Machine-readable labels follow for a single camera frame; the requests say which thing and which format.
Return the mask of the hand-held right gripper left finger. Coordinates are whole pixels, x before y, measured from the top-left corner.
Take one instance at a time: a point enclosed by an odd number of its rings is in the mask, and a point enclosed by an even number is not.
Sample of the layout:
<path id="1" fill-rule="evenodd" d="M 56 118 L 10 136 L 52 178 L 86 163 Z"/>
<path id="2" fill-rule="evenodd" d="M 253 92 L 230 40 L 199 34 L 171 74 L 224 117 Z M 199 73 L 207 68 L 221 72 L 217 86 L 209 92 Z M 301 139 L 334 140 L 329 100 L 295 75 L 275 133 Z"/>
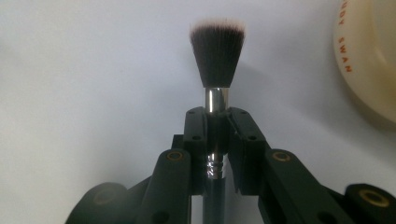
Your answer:
<path id="1" fill-rule="evenodd" d="M 201 106 L 186 112 L 183 148 L 191 154 L 191 193 L 202 195 L 206 179 L 206 117 Z"/>

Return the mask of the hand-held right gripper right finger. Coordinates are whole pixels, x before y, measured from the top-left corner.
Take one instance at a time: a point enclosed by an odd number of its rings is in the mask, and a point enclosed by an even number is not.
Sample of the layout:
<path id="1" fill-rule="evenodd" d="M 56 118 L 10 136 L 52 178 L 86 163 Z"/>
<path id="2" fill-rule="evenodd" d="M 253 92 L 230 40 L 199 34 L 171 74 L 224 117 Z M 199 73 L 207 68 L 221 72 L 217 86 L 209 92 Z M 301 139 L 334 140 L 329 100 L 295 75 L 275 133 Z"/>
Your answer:
<path id="1" fill-rule="evenodd" d="M 231 107 L 229 161 L 236 191 L 259 195 L 262 187 L 262 161 L 269 145 L 253 117 L 243 109 Z"/>

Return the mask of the black makeup brush chrome ferrule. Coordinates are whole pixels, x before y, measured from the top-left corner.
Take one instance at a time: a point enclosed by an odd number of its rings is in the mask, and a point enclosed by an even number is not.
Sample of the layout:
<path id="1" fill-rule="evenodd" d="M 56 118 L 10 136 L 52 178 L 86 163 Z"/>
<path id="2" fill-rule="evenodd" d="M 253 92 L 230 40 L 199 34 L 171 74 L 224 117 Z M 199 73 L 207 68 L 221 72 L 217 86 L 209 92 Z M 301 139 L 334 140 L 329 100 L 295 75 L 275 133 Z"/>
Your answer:
<path id="1" fill-rule="evenodd" d="M 227 19 L 204 20 L 192 27 L 190 40 L 205 88 L 207 142 L 203 222 L 223 224 L 230 131 L 229 89 L 244 45 L 245 27 Z"/>

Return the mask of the cream ribbed cup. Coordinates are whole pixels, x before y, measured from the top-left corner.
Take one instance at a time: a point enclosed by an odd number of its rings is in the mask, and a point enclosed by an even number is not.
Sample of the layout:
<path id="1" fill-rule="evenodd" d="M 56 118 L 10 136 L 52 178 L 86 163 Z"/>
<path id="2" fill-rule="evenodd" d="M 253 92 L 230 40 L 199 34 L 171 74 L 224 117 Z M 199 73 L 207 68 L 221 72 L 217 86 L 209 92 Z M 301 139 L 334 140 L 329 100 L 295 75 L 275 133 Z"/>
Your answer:
<path id="1" fill-rule="evenodd" d="M 332 41 L 348 87 L 396 123 L 396 0 L 341 0 Z"/>

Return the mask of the white table cover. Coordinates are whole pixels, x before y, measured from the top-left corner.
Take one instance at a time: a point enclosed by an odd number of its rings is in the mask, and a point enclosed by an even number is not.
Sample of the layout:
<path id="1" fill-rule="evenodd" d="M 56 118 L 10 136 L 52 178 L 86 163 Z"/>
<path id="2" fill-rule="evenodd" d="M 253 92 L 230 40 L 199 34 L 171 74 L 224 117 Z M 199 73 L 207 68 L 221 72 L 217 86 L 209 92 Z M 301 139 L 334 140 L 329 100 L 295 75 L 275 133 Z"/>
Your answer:
<path id="1" fill-rule="evenodd" d="M 64 224 L 107 181 L 132 186 L 203 103 L 189 40 L 246 27 L 230 103 L 323 185 L 396 195 L 396 126 L 348 91 L 339 0 L 0 0 L 0 224 Z"/>

